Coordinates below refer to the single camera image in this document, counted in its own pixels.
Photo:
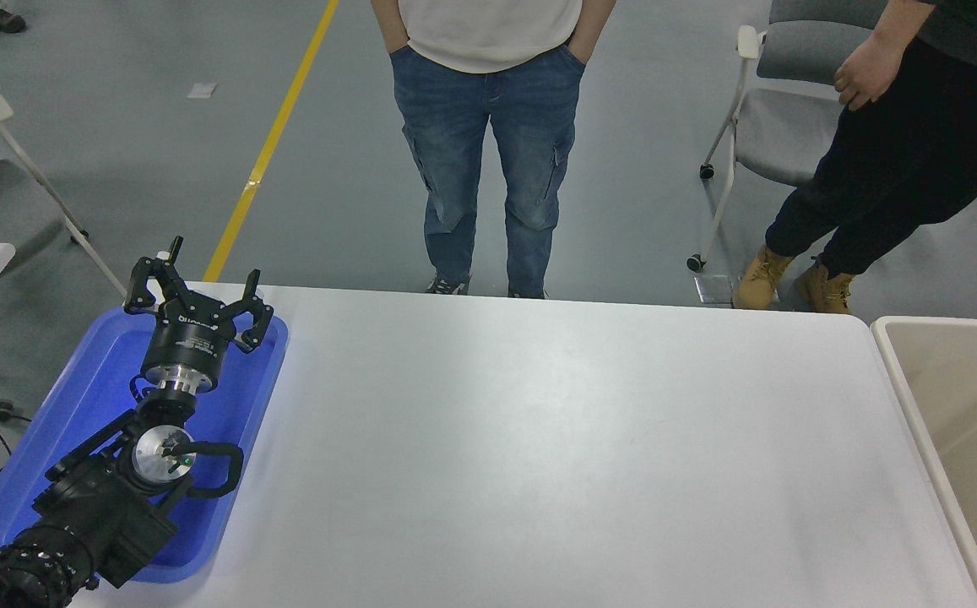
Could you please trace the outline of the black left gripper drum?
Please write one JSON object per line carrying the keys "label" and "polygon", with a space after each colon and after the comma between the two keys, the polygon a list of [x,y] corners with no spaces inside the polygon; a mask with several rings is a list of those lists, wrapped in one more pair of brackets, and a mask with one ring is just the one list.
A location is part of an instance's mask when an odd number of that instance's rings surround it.
{"label": "black left gripper drum", "polygon": [[197,320],[180,312],[169,317],[157,309],[152,314],[155,328],[141,365],[144,377],[154,385],[186,377],[195,393],[218,388],[225,354],[235,336],[233,320],[213,316]]}

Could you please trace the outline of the person's right hand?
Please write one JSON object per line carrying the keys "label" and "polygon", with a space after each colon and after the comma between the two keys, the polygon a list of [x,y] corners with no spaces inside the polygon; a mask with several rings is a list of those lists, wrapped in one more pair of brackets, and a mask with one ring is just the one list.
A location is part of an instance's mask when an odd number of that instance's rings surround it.
{"label": "person's right hand", "polygon": [[881,99],[896,79],[905,46],[872,35],[834,73],[839,103],[850,111]]}

